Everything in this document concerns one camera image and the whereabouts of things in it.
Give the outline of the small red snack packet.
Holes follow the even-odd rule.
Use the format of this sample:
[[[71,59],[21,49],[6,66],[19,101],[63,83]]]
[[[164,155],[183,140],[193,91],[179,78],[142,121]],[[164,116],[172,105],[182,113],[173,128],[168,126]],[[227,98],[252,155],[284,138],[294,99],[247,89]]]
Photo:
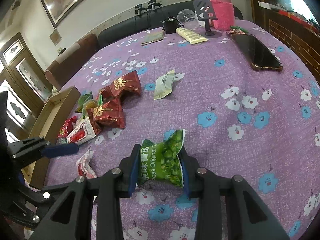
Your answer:
[[[71,133],[71,131],[75,128],[75,124],[77,121],[77,116],[73,116],[65,121],[63,126],[60,128],[58,133],[58,138],[67,138],[67,136]]]

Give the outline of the green pea snack packet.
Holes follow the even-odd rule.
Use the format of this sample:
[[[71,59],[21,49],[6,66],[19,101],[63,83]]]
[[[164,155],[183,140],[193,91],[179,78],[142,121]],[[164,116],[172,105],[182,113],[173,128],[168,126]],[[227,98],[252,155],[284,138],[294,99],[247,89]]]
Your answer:
[[[183,148],[185,130],[174,131],[167,140],[154,143],[145,139],[140,148],[138,184],[163,181],[183,187],[183,170],[178,154]]]

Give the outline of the red white snack packet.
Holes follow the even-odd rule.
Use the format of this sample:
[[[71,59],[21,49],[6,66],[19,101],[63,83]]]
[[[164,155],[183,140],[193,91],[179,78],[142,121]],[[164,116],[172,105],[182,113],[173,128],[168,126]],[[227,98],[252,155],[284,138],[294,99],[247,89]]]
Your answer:
[[[68,144],[82,145],[96,136],[94,126],[89,116],[85,117],[78,126],[67,136]]]

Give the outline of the dark red candy bag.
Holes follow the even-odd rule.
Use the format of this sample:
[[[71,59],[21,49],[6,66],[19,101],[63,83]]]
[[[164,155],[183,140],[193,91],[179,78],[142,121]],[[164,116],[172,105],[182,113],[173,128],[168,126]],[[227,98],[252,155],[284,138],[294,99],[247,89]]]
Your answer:
[[[114,98],[100,106],[88,109],[89,119],[93,122],[95,131],[104,127],[125,128],[125,114],[119,98]]]
[[[110,85],[100,91],[104,99],[119,98],[123,101],[127,96],[141,96],[142,88],[137,72],[134,70],[116,78]]]

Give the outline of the small green candy packet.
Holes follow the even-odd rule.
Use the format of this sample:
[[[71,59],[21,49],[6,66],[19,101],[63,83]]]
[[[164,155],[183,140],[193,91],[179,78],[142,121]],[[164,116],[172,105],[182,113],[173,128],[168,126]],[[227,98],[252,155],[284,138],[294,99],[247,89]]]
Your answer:
[[[93,93],[89,92],[87,94],[82,94],[78,100],[78,105],[76,107],[75,113],[81,113],[83,105],[88,101],[93,99]]]

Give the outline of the cardboard tray box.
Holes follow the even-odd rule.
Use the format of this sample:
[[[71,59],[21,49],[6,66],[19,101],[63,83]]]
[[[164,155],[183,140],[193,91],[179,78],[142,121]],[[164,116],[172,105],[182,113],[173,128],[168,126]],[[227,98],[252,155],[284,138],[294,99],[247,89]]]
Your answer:
[[[72,109],[80,98],[80,92],[75,86],[51,96],[44,105],[29,134],[30,138],[44,137],[46,141],[55,144],[60,128],[68,119]],[[50,159],[42,157],[22,169],[29,186],[38,190],[45,184]]]

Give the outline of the wooden glass door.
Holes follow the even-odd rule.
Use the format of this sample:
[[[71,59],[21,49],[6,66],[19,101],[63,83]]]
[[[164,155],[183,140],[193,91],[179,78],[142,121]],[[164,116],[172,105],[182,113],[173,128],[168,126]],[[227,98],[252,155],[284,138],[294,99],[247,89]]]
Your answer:
[[[8,93],[5,127],[10,142],[29,137],[52,87],[21,33],[1,45],[1,91]]]

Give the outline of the purple floral tablecloth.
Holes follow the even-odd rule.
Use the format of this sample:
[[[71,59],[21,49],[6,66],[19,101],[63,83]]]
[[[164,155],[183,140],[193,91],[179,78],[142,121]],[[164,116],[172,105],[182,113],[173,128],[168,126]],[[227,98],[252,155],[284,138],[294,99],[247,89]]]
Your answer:
[[[54,159],[47,185],[72,181],[76,162],[91,149],[101,176],[136,143],[185,130],[185,148],[200,165],[223,177],[243,176],[291,239],[299,239],[319,211],[319,81],[301,59],[268,31],[237,21],[283,64],[281,72],[253,70],[226,35],[191,45],[177,34],[142,46],[146,31],[96,52],[68,81],[80,93],[99,93],[136,71],[140,97],[123,102],[124,129],[105,128],[78,155]],[[185,73],[172,93],[154,100],[156,80]]]

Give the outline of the pale green snack packet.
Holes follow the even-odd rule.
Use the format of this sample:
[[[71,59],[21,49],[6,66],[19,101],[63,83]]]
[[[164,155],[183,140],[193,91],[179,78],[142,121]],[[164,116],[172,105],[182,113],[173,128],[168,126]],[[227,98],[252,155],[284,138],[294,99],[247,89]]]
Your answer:
[[[154,90],[154,100],[160,100],[172,93],[173,84],[175,81],[180,81],[185,76],[185,73],[175,73],[175,70],[167,72],[156,80]]]

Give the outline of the cream tube package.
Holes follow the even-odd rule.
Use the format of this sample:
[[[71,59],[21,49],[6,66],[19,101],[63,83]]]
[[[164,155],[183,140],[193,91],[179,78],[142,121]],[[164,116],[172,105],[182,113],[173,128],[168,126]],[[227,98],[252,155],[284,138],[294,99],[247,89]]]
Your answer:
[[[176,29],[176,33],[192,45],[208,41],[207,38],[187,28],[179,27]]]

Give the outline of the black smartphone in case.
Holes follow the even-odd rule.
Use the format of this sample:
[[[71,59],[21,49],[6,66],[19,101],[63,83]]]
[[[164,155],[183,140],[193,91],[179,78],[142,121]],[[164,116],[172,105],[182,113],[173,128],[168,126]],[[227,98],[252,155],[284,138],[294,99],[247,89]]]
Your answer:
[[[230,34],[244,57],[255,71],[272,70],[281,72],[283,65],[272,52],[254,35]]]

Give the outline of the greenish booklet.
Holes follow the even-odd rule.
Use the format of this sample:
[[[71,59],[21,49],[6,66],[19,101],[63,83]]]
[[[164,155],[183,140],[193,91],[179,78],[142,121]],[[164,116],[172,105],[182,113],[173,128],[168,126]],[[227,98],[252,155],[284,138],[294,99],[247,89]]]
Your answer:
[[[141,42],[141,45],[146,46],[148,44],[159,42],[163,40],[164,37],[165,37],[165,31],[163,30],[154,32],[154,33],[149,33],[144,37],[144,40]]]

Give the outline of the small black cup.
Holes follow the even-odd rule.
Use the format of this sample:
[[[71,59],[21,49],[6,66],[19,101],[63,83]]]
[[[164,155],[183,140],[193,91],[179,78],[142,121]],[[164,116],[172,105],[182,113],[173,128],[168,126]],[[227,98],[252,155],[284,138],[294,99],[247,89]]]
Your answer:
[[[179,23],[175,18],[169,18],[162,21],[163,30],[166,34],[173,34],[176,32],[176,29],[179,27]]]

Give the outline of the black leather sofa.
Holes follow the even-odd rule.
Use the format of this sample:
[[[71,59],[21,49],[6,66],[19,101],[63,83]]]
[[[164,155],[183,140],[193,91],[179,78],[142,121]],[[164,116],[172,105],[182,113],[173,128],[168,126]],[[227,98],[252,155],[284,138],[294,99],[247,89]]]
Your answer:
[[[168,16],[177,16],[183,9],[194,10],[193,2],[186,1],[166,5],[161,8],[157,8],[156,11],[144,12],[141,16],[135,16],[117,23],[107,29],[104,29],[98,35],[98,43],[100,48],[104,48],[114,42],[121,40],[122,38],[139,33],[145,30],[151,30],[162,27],[162,21]]]

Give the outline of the clear plastic cup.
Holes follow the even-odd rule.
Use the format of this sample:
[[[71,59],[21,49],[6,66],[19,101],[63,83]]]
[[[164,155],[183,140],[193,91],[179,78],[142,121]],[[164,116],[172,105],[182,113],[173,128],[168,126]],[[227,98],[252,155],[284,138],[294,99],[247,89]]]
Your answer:
[[[177,19],[180,24],[187,29],[194,30],[199,26],[199,22],[195,16],[195,12],[190,9],[181,10],[177,15]]]

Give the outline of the black phone stand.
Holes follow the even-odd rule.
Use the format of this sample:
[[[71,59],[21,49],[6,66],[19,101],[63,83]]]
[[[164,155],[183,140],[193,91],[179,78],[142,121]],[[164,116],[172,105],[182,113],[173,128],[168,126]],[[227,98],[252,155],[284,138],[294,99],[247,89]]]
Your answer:
[[[210,22],[217,20],[210,0],[194,0],[193,6],[199,22],[204,22],[204,29],[197,30],[197,33],[206,38],[220,38],[222,33],[210,27]]]

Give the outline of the pink sleeved water bottle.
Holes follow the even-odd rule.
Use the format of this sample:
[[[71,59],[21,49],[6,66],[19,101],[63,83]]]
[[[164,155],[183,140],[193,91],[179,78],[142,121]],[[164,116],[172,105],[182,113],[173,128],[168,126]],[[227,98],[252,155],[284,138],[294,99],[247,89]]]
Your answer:
[[[221,31],[229,31],[234,25],[234,8],[231,0],[210,0],[215,12],[213,20],[214,28]]]

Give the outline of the black clamps on sofa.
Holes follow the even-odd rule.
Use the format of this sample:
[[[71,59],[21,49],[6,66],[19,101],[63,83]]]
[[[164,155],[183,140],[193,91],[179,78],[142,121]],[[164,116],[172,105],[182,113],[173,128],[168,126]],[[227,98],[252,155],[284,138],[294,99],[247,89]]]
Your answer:
[[[156,0],[149,0],[146,6],[138,4],[135,6],[135,16],[140,17],[144,11],[156,11],[157,8],[161,8],[161,6],[162,4],[157,2]]]

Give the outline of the wooden cabinet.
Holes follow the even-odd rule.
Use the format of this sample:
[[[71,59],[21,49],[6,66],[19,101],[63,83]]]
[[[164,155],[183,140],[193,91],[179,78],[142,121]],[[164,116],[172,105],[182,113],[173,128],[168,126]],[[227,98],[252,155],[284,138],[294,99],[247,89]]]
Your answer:
[[[289,13],[262,8],[259,2],[276,4],[275,0],[251,0],[253,22],[291,49],[319,81],[319,33]]]

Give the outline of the small wall plaque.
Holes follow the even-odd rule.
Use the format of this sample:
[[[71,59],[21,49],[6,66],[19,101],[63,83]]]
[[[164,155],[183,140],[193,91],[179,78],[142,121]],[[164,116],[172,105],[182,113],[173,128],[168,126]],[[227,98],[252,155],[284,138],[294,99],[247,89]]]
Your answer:
[[[55,46],[62,40],[62,37],[57,29],[54,29],[54,31],[50,34],[49,37]]]

